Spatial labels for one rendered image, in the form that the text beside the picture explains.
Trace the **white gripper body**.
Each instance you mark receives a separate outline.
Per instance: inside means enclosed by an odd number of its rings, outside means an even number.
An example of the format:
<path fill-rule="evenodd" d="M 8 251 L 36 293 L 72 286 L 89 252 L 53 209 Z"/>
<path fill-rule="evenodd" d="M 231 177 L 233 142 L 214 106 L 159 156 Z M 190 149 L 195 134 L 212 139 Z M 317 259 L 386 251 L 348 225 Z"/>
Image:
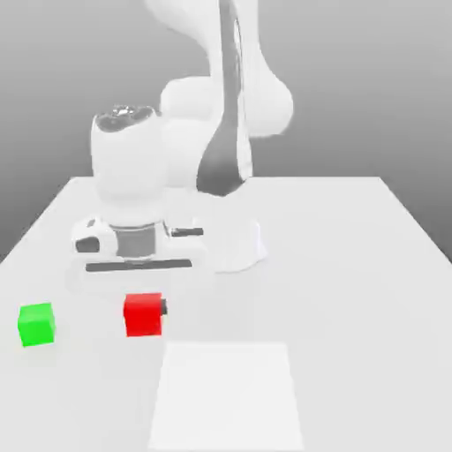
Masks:
<path fill-rule="evenodd" d="M 194 287 L 206 280 L 206 265 L 189 258 L 143 261 L 78 258 L 65 271 L 69 291 L 90 295 L 168 293 Z"/>

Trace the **small red cube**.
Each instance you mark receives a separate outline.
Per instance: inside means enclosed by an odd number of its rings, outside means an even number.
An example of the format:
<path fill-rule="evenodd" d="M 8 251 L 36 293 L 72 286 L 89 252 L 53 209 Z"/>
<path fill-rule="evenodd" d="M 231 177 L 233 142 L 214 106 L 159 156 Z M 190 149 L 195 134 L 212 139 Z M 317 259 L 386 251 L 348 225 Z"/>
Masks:
<path fill-rule="evenodd" d="M 162 294 L 127 294 L 124 299 L 123 316 L 128 337 L 162 334 Z"/>

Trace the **small green cube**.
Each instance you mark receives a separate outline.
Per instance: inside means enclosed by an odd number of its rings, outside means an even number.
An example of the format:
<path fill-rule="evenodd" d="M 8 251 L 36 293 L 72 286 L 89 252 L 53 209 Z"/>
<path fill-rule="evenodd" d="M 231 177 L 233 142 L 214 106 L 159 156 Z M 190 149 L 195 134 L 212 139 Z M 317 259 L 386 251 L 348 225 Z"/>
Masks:
<path fill-rule="evenodd" d="M 19 308 L 18 331 L 23 347 L 53 343 L 56 321 L 51 303 L 22 305 Z"/>

